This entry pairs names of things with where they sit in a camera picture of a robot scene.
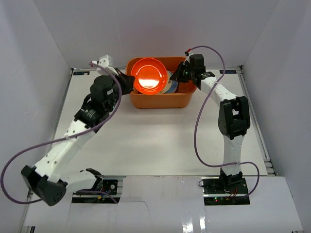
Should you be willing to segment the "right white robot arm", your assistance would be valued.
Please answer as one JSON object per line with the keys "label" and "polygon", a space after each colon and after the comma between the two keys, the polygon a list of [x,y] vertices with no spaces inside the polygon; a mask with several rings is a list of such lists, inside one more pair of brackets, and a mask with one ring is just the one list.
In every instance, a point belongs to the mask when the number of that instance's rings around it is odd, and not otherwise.
{"label": "right white robot arm", "polygon": [[242,182],[242,142],[250,128],[248,99],[233,94],[221,84],[220,79],[207,72],[203,55],[186,52],[186,56],[185,61],[179,63],[171,80],[180,83],[191,81],[218,105],[218,128],[224,139],[223,164],[218,166],[218,187],[229,194]]}

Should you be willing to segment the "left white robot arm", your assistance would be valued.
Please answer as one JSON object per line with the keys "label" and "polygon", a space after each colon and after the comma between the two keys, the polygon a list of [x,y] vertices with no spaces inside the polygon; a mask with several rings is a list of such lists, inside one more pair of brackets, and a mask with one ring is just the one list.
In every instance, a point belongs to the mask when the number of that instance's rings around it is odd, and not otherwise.
{"label": "left white robot arm", "polygon": [[74,174],[64,171],[82,146],[90,140],[119,105],[119,97],[133,91],[133,76],[117,70],[115,79],[108,75],[95,78],[90,93],[85,97],[79,111],[74,115],[64,134],[65,140],[52,149],[33,166],[25,166],[21,175],[29,187],[48,206],[56,205],[66,192],[103,192],[107,181],[104,176],[86,168]]}

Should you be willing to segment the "orange round plate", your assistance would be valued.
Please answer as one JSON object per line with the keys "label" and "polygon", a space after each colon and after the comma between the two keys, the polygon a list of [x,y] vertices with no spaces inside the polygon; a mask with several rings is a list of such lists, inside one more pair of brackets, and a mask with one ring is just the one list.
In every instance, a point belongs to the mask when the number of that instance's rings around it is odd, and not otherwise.
{"label": "orange round plate", "polygon": [[157,95],[168,83],[165,66],[156,58],[142,58],[132,67],[131,76],[135,77],[134,88],[145,95]]}

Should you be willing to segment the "blue round plate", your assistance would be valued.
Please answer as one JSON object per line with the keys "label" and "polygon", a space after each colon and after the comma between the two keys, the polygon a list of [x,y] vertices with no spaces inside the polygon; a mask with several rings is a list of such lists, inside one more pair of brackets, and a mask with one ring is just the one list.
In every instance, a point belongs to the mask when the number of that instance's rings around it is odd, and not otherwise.
{"label": "blue round plate", "polygon": [[178,88],[178,82],[173,81],[171,88],[170,88],[170,89],[168,90],[168,92],[165,93],[165,94],[172,94],[172,93],[175,93],[176,90],[177,90],[177,88]]}

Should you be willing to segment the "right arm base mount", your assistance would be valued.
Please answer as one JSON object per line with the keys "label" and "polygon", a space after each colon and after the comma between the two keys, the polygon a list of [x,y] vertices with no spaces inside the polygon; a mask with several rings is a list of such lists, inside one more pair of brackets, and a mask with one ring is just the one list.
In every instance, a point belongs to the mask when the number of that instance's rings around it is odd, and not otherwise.
{"label": "right arm base mount", "polygon": [[198,183],[203,189],[205,206],[250,205],[245,178],[228,189],[223,188],[218,178],[201,179]]}

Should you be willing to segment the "small cream patterned plate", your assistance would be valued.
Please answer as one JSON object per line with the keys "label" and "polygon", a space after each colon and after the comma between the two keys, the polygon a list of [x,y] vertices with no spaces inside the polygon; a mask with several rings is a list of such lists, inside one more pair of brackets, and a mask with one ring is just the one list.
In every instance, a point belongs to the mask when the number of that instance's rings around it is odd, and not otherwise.
{"label": "small cream patterned plate", "polygon": [[170,79],[172,76],[172,73],[170,71],[167,71],[168,81],[164,87],[164,89],[160,92],[160,94],[165,94],[168,92],[168,90],[171,88],[173,81]]}

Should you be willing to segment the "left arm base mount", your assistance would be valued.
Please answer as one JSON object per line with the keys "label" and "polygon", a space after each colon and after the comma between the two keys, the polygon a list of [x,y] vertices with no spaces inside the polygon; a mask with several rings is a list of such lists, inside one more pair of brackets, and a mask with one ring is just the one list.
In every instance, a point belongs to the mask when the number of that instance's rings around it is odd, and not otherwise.
{"label": "left arm base mount", "polygon": [[91,189],[82,189],[72,196],[72,203],[117,204],[120,201],[118,180],[102,180]]}

